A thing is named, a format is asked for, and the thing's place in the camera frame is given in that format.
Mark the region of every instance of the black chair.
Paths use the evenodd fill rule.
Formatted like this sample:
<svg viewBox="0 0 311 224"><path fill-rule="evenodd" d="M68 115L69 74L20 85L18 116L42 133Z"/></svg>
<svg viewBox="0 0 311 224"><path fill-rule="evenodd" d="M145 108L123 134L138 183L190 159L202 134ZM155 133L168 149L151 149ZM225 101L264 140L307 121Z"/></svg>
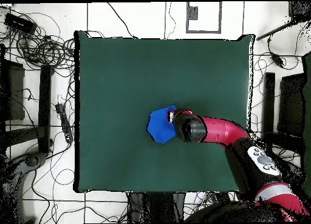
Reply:
<svg viewBox="0 0 311 224"><path fill-rule="evenodd" d="M280 85L279 121L277 132L273 131L275 105L275 74L264 75L262 103L262 139L270 146L275 144L301 155L305 151L302 137L304 130L302 89L307 81L305 73L285 76Z"/></svg>
<svg viewBox="0 0 311 224"><path fill-rule="evenodd" d="M50 87L53 69L49 65L41 66L38 127L6 131L5 121L14 116L10 113L10 100L21 106L22 104L11 94L10 86L13 83L10 81L8 62L4 55L5 47L0 44L0 222L26 223L21 200L25 177L45 163L50 146L53 145L50 140ZM33 139L38 139L38 152L20 155L13 160L6 156L9 146Z"/></svg>
<svg viewBox="0 0 311 224"><path fill-rule="evenodd" d="M292 25L295 25L299 22L306 22L311 20L311 2L309 1L290 1L289 2L289 16L292 18L292 20L277 29L274 29L258 38L256 38L257 41L266 38L268 36L271 36L272 34L275 34L276 32L279 32L283 29L286 29L287 27L290 27Z"/></svg>

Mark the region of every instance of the blue object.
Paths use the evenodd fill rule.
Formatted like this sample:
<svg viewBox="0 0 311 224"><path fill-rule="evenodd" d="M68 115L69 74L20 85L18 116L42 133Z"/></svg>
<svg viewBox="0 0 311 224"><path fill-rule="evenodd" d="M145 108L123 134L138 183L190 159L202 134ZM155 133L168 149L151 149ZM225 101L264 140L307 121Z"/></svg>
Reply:
<svg viewBox="0 0 311 224"><path fill-rule="evenodd" d="M151 112L146 130L155 142L165 144L168 140L175 137L174 125L168 122L167 114L169 110L175 109L176 106L172 105Z"/></svg>

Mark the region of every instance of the floor tile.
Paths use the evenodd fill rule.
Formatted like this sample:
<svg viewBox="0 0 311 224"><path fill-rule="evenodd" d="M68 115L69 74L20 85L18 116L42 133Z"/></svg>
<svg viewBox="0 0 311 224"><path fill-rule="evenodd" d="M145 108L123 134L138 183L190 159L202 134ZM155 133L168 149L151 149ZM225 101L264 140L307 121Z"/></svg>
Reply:
<svg viewBox="0 0 311 224"><path fill-rule="evenodd" d="M25 218L36 217L38 224L45 210L48 208L47 201L23 200ZM55 202L51 201L47 212L44 214L41 224L82 224L84 221L84 203Z"/></svg>
<svg viewBox="0 0 311 224"><path fill-rule="evenodd" d="M60 35L68 40L73 38L74 31L86 30L85 3L15 4L12 9L30 16L46 31L46 35Z"/></svg>
<svg viewBox="0 0 311 224"><path fill-rule="evenodd" d="M291 20L288 2L245 2L244 34L259 36L272 31ZM305 23L281 30L271 37L270 50L278 55L294 55L299 31ZM302 31L298 38L296 55L303 56L311 50L308 40L310 29ZM254 53L268 52L267 38L256 41Z"/></svg>
<svg viewBox="0 0 311 224"><path fill-rule="evenodd" d="M88 201L128 201L125 192L91 191L86 193L86 198Z"/></svg>
<svg viewBox="0 0 311 224"><path fill-rule="evenodd" d="M112 2L131 35L138 38L163 38L164 2ZM100 31L105 37L131 37L111 7L105 2L89 4L88 30Z"/></svg>
<svg viewBox="0 0 311 224"><path fill-rule="evenodd" d="M86 223L109 223L117 221L122 215L126 214L127 203L103 203L87 202L86 206L92 208L86 211Z"/></svg>

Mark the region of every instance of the green mat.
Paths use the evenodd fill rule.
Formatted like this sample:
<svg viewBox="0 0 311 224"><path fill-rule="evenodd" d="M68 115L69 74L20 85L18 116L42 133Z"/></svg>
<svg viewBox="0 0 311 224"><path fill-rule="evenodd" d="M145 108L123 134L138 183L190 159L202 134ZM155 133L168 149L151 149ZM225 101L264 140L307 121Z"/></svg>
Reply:
<svg viewBox="0 0 311 224"><path fill-rule="evenodd" d="M78 39L78 191L237 189L222 147L177 138L155 143L146 124L152 111L176 105L246 127L253 36L103 39L79 32Z"/></svg>

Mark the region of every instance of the white floor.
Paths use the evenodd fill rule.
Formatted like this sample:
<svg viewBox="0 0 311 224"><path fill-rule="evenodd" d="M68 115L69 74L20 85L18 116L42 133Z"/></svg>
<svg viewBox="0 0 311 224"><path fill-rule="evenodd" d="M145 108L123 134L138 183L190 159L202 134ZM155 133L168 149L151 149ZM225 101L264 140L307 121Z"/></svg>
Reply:
<svg viewBox="0 0 311 224"><path fill-rule="evenodd" d="M186 20L186 3L185 2L152 2L152 3L112 3L111 4L122 20L127 24L130 33L138 38L161 38L168 37L170 39L179 38L206 38L206 39L229 39L236 40L242 34L255 34L256 36L262 35L272 29L279 27L287 22L289 18L288 3L287 2L222 2L222 33L218 34L186 34L185 33L185 20ZM104 36L124 36L129 37L124 24L118 19L114 11L107 5L107 3L92 3L92 4L15 4L14 10L21 13L28 14L34 19L37 24L44 28L47 35L60 36L64 40L73 38L73 32L75 30L93 30L100 31ZM3 21L6 10L0 8L0 21ZM296 25L289 29L285 29L272 36L270 43L270 49L279 55L294 55L296 49L296 40L299 31L304 24ZM5 25L0 22L0 31L5 31ZM311 45L309 42L309 32L303 31L298 38L298 45L296 50L297 56L303 56L310 51ZM268 52L267 39L262 39L255 42L254 47L254 62L259 59L259 56ZM14 61L17 55L17 51L12 49L11 60ZM285 57L286 68L290 69L297 63L295 57ZM18 59L20 63L24 64L25 69L29 69L27 64ZM269 72L275 72L276 74L276 89L275 94L279 93L279 82L283 76L292 75L294 73L302 72L302 64L298 65L292 70L281 69L275 64L271 64L272 60L269 56L262 56L260 63L255 64L254 82L255 85L260 82L262 73L260 68L264 68L269 65L266 70ZM67 74L67 70L60 70L60 74ZM39 97L38 89L39 72L38 71L26 71L24 79L24 87L31 90L35 98ZM56 104L66 96L67 87L69 84L69 78L63 78L57 74L54 74L52 78L52 103ZM262 95L259 92L262 91L262 86L257 87L253 92L253 105L262 101ZM24 91L24 97L28 97L29 93ZM68 115L74 113L74 99L71 99L72 108L67 107ZM278 121L278 97L276 98L276 110L275 110L275 127ZM28 101L25 99L24 105L29 111L29 114L35 124L38 124L38 103L33 100ZM261 130L261 104L254 107L252 112L252 128L254 131ZM70 124L74 123L74 114L70 118ZM26 117L22 121L12 121L11 124L31 124L29 118ZM56 113L51 110L51 138L54 138L57 133L61 131L60 120L57 118ZM7 126L7 130L18 129L24 126ZM25 153L26 149L36 143L35 140L12 146L8 148L7 155L14 158L22 153ZM64 141L64 135L60 133L55 139L56 152L60 152L66 148L66 142ZM58 223L101 223L104 218L96 215L95 212L105 217L117 216L120 217L125 210L127 198L125 193L122 192L107 192L107 191L92 191L87 194L77 194L72 190L72 181L74 171L74 146L66 151L62 156L55 156L46 164L38 169L36 181L39 180L34 188L37 193L43 195L47 199L51 200L50 207L43 217L42 223L54 223L51 219L55 208L57 208ZM50 165L57 164L52 169L54 178L57 177L57 182L68 185L60 185L54 182L51 176ZM299 158L295 158L294 162L299 164ZM24 210L27 216L36 216L37 223L47 209L47 202L38 197L31 190L31 183L34 178L34 172L31 172L24 184ZM188 193L186 195L185 212L191 212L191 208L194 207L193 203L200 203L199 198L196 198L196 193ZM84 208L84 199L86 199L86 206L92 208Z"/></svg>

